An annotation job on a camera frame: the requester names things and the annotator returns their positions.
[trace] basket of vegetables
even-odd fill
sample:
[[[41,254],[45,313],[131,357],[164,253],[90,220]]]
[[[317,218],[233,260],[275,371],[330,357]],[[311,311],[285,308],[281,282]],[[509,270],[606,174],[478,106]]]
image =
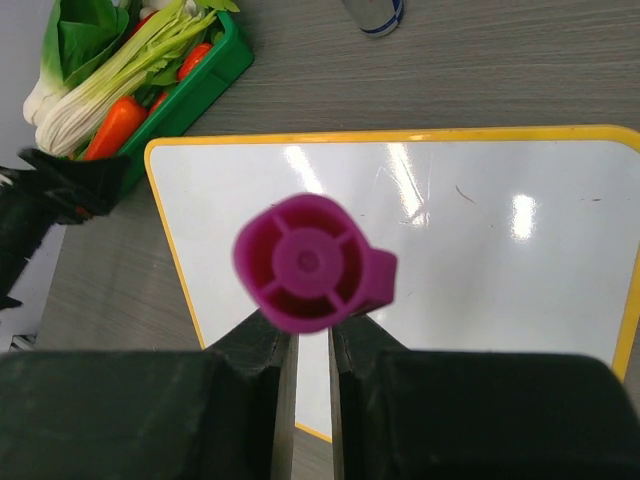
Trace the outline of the basket of vegetables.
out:
[[[231,0],[55,0],[40,78],[24,103],[38,148],[72,161],[133,159],[180,136],[249,67]]]

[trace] green crate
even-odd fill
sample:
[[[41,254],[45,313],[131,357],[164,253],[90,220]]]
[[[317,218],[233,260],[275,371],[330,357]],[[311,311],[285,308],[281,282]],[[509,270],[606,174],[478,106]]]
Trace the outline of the green crate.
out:
[[[144,150],[159,137],[179,137],[235,82],[253,62],[244,35],[228,12],[220,12],[224,36],[171,92],[118,152],[133,163],[122,184],[123,196],[144,175]]]

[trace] yellow frame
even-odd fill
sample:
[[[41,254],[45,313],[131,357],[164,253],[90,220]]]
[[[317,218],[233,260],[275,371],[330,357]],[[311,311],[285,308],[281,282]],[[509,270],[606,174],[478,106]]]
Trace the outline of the yellow frame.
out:
[[[229,145],[229,144],[274,144],[274,143],[366,143],[366,142],[510,142],[510,141],[569,141],[605,140],[622,143],[640,153],[640,133],[629,128],[614,125],[559,126],[559,127],[516,127],[516,128],[469,128],[446,130],[382,130],[364,132],[294,133],[271,135],[227,135],[219,137],[181,137],[152,140],[145,150],[145,167],[149,175],[151,189],[162,219],[171,255],[180,277],[182,290],[189,306],[191,319],[200,346],[205,348],[200,325],[195,315],[191,297],[187,290],[184,274],[178,260],[176,247],[171,237],[169,224],[162,208],[162,201],[151,169],[151,151],[166,145]],[[613,357],[612,370],[624,380],[629,365],[631,349],[635,340],[640,318],[640,247],[636,256],[631,284],[625,304],[624,314],[618,333],[618,342]],[[323,440],[331,439],[305,425],[296,426]]]

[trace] red chili pepper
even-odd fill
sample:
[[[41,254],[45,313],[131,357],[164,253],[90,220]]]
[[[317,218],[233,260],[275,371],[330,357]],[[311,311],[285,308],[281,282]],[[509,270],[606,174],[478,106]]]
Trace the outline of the red chili pepper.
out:
[[[151,110],[149,110],[149,115],[153,114],[153,112],[155,112],[158,109],[158,107],[162,105],[162,102],[164,102],[168,96],[169,94],[167,92],[164,92],[162,95],[160,95],[158,99],[154,102],[153,106],[151,107]]]
[[[91,140],[84,159],[96,160],[114,156],[148,116],[147,111],[133,97],[116,100]]]
[[[127,40],[125,40],[125,41],[128,41],[131,37],[133,37],[133,36],[136,34],[136,32],[137,32],[138,30],[140,30],[140,29],[144,26],[144,24],[145,24],[145,23],[147,23],[149,20],[151,20],[151,17],[153,17],[156,13],[158,13],[158,10],[156,10],[156,11],[155,11],[155,12],[153,12],[153,13],[150,13],[150,14],[149,14],[149,15],[147,15],[143,20],[140,20],[140,22],[138,23],[138,25],[136,25],[136,28],[134,28],[134,29],[131,31],[131,33],[130,33],[130,34],[129,34],[129,36],[127,37]]]
[[[187,58],[180,67],[180,70],[178,70],[178,81],[181,82],[184,80],[187,75],[191,73],[191,70],[193,70],[196,65],[198,65],[202,59],[207,56],[207,53],[209,53],[212,48],[213,45],[210,43],[201,43],[194,48],[191,53],[187,55]]]

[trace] magenta plastic object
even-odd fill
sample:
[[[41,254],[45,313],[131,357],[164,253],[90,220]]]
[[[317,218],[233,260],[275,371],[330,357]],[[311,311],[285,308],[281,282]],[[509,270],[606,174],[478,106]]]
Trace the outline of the magenta plastic object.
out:
[[[298,195],[240,232],[233,252],[240,280],[278,328],[317,332],[393,302],[395,255],[369,246],[334,201]]]

